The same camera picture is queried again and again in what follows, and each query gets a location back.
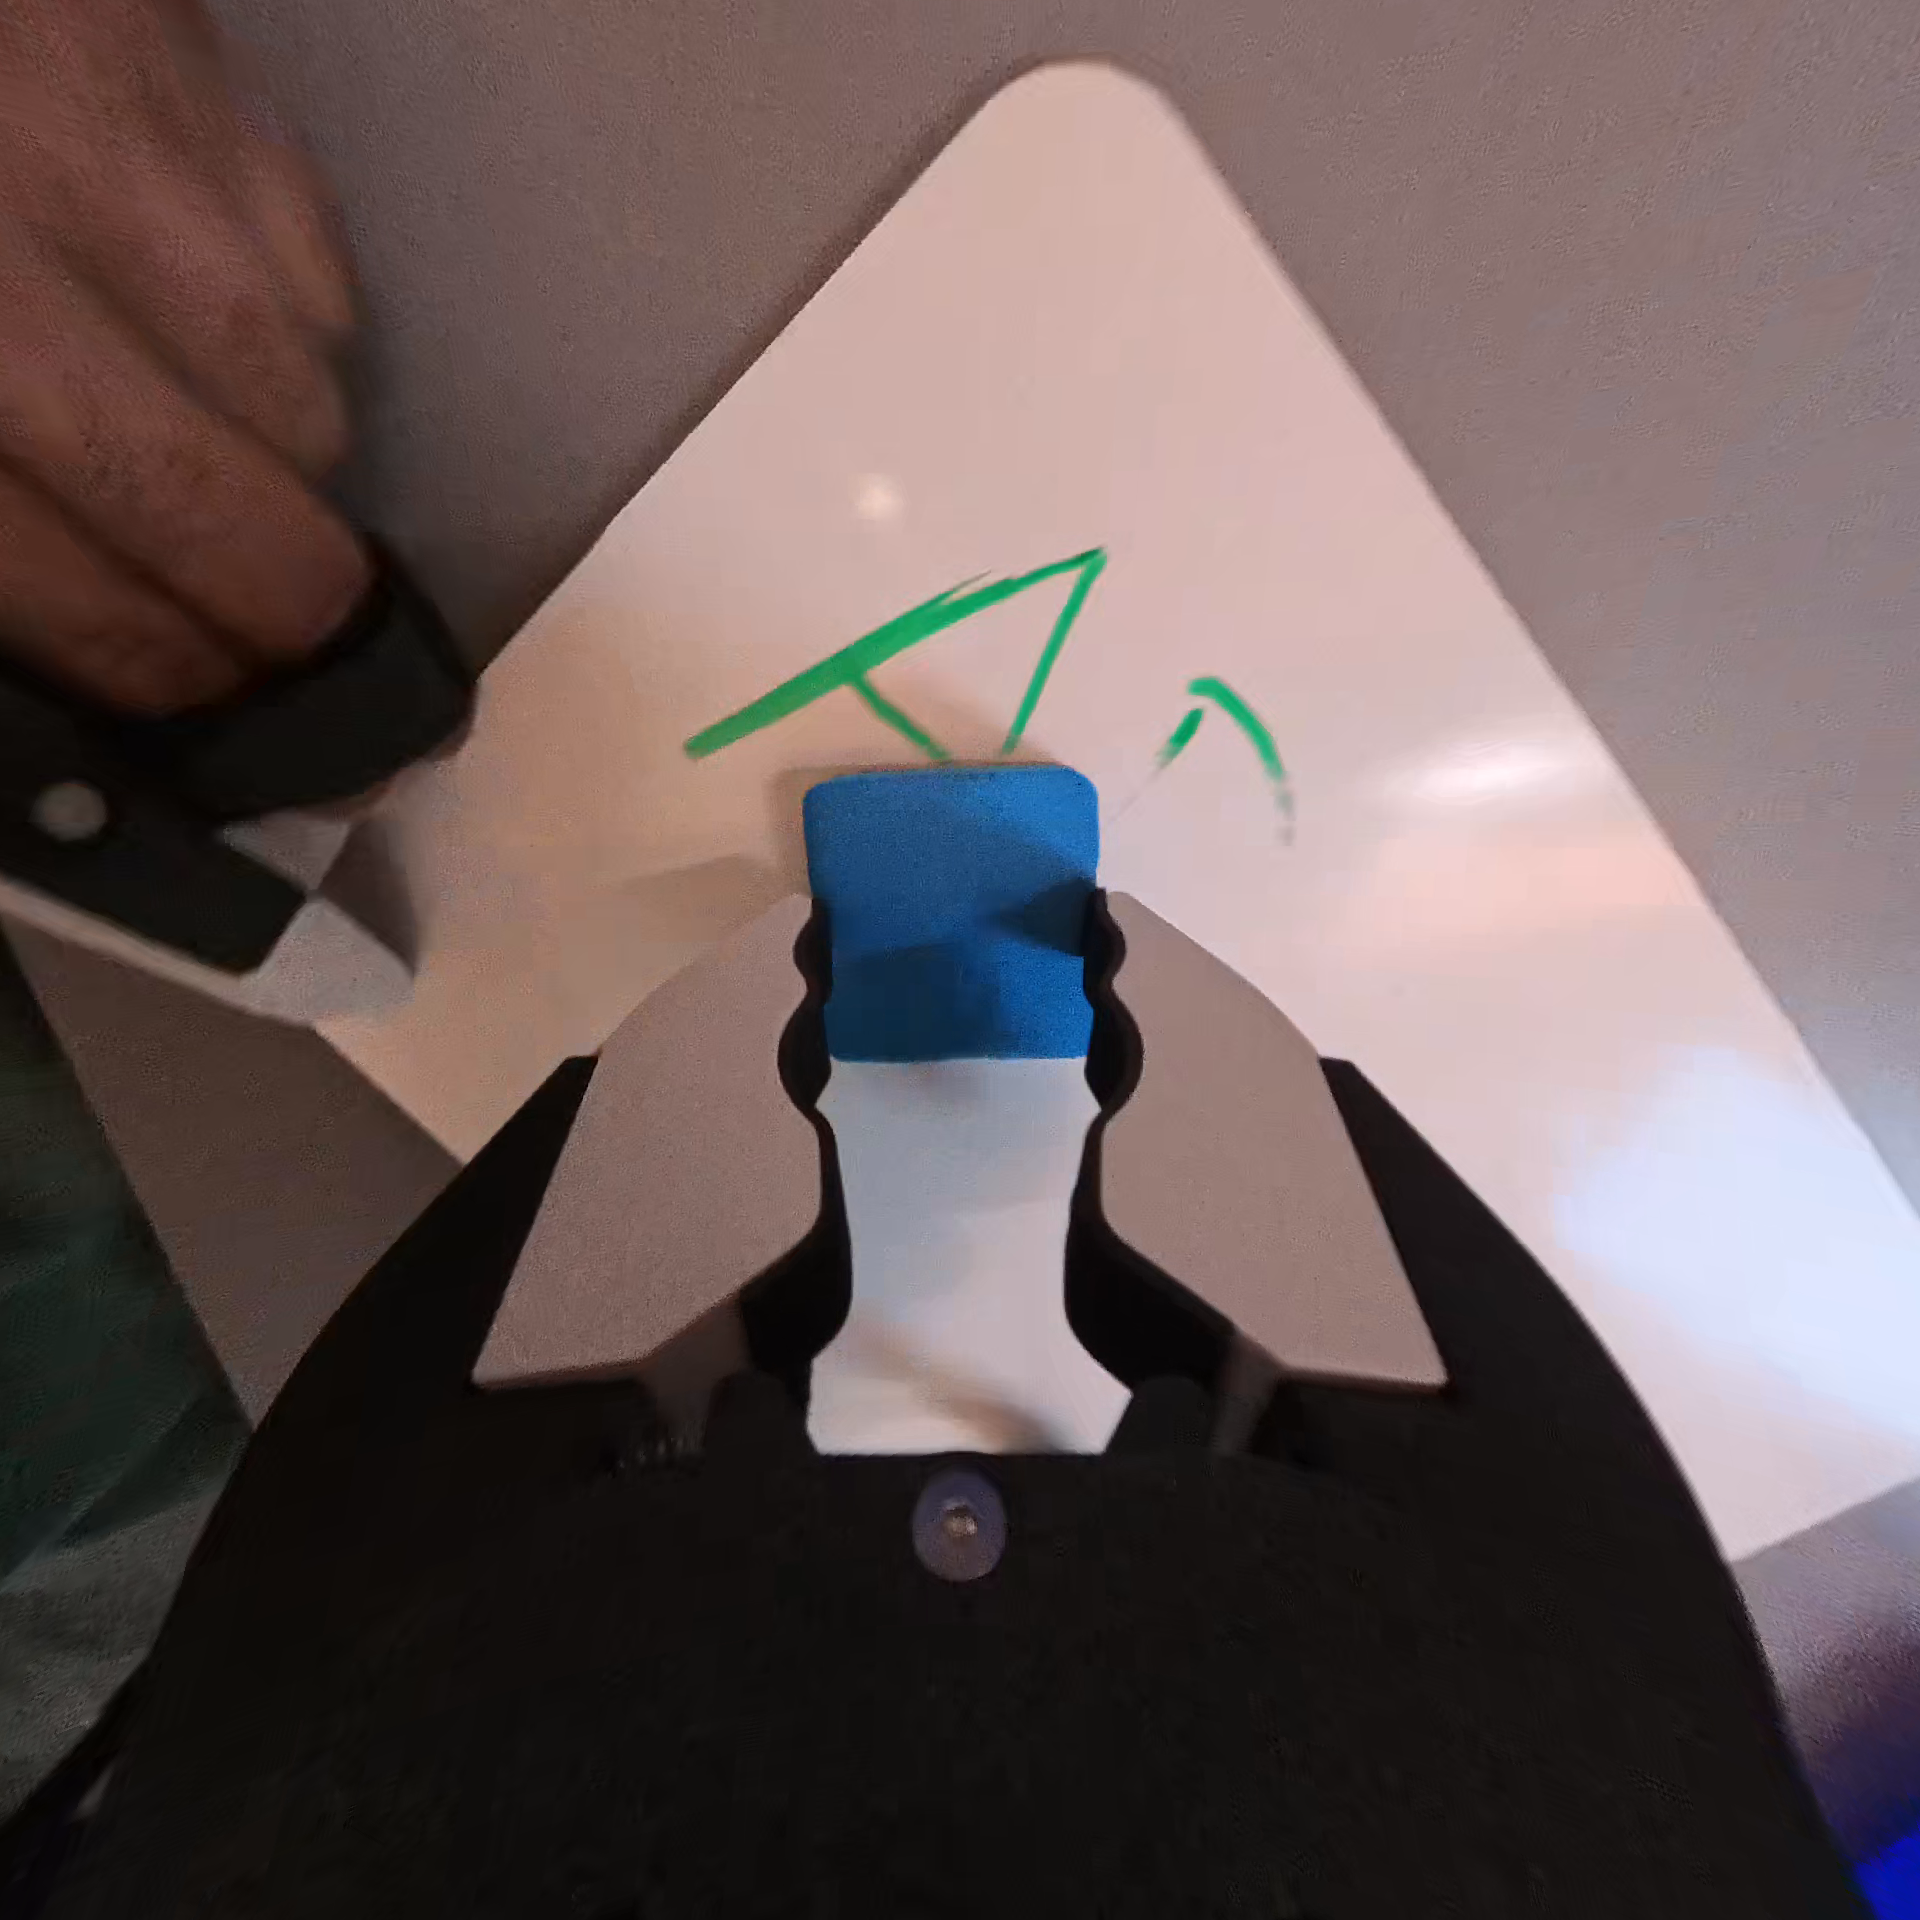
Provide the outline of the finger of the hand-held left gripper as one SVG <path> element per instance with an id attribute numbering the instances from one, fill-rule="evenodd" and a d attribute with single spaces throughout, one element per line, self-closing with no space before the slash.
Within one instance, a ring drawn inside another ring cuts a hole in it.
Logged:
<path id="1" fill-rule="evenodd" d="M 246 1018 L 269 1018 L 294 1030 L 317 1030 L 327 1018 L 383 1018 L 404 1004 L 414 956 L 399 949 L 399 930 L 377 930 L 372 907 L 354 907 L 323 889 L 323 882 L 343 876 L 344 829 L 354 828 L 343 814 L 269 814 L 269 821 L 222 828 L 228 851 L 252 854 L 260 865 L 297 884 L 303 899 L 283 930 L 283 942 L 269 945 L 269 956 L 240 977 L 204 956 L 183 956 L 153 935 L 134 935 L 91 907 L 74 907 L 23 882 L 0 882 L 0 907 L 20 930 L 86 945 L 96 956 L 111 956 L 140 977 L 231 1004 Z"/>

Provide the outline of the blue whiteboard eraser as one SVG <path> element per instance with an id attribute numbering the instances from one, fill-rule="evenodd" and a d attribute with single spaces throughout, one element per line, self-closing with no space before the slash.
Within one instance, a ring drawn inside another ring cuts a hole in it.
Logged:
<path id="1" fill-rule="evenodd" d="M 804 797 L 835 1066 L 1080 1061 L 1100 801 L 1069 768 L 848 770 Z"/>

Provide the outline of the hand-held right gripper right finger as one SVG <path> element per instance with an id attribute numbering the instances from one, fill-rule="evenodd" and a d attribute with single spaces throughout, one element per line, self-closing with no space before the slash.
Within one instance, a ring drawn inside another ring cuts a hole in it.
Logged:
<path id="1" fill-rule="evenodd" d="M 1446 1389 L 1307 1035 L 1133 889 L 1080 913 L 1091 1095 L 1065 1319 L 1127 1389 Z"/>

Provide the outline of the white whiteboard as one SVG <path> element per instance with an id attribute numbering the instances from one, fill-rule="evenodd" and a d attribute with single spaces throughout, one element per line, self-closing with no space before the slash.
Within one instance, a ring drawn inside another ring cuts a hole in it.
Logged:
<path id="1" fill-rule="evenodd" d="M 1069 768 L 1100 884 L 1572 1292 L 1725 1557 L 1916 1486 L 1916 1209 L 1303 296 L 1115 65 L 999 92 L 383 821 L 449 1154 L 805 889 L 835 770 Z"/>

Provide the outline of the person's left hand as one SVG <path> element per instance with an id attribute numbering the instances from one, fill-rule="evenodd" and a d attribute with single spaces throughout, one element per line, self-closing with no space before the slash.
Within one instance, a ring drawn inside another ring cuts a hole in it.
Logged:
<path id="1" fill-rule="evenodd" d="M 222 704 L 372 595 L 327 505 L 354 268 L 204 9 L 0 9 L 0 637 L 111 715 Z"/>

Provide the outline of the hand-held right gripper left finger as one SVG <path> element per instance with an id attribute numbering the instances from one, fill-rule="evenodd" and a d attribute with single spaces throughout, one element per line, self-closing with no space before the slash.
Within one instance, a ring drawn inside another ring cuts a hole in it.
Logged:
<path id="1" fill-rule="evenodd" d="M 804 1406 L 848 1321 L 848 1203 L 821 1114 L 829 945 L 815 899 L 651 987 L 596 1048 L 481 1389 L 644 1378 L 731 1321 Z"/>

